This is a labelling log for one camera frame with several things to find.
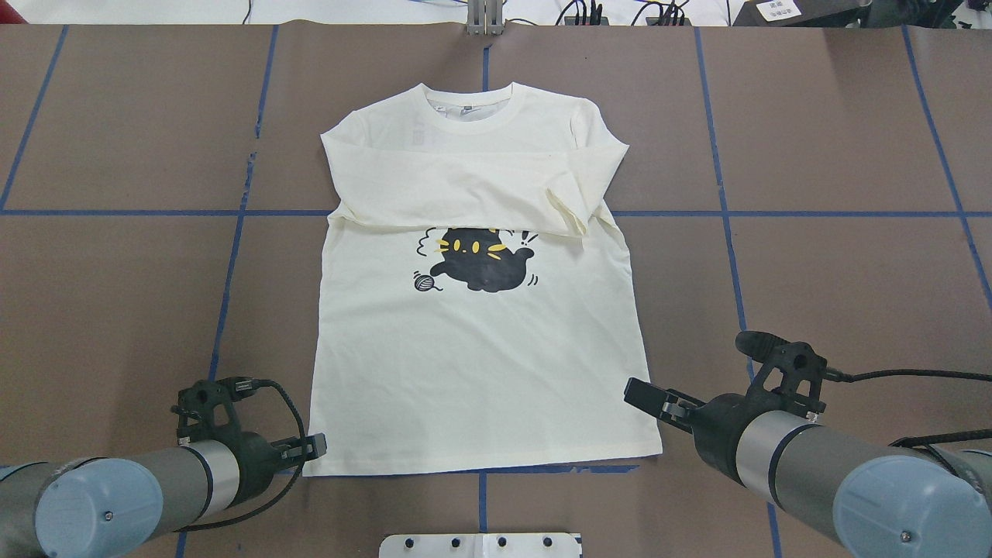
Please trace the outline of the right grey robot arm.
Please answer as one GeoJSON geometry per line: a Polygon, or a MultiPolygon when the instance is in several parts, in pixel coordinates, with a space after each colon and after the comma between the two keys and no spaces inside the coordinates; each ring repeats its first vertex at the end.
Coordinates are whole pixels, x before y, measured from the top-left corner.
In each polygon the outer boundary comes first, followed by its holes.
{"type": "Polygon", "coordinates": [[[758,402],[632,377],[624,399],[688,433],[702,462],[854,557],[988,557],[990,453],[879,446],[758,402]]]}

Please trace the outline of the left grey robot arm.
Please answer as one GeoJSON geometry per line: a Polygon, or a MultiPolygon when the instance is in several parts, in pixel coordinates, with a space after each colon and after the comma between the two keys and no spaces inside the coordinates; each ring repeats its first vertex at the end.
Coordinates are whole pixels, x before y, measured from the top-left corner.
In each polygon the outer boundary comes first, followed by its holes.
{"type": "Polygon", "coordinates": [[[131,458],[45,460],[4,466],[4,557],[120,557],[153,538],[258,497],[276,473],[316,460],[325,435],[269,443],[253,433],[248,451],[202,440],[131,458]]]}

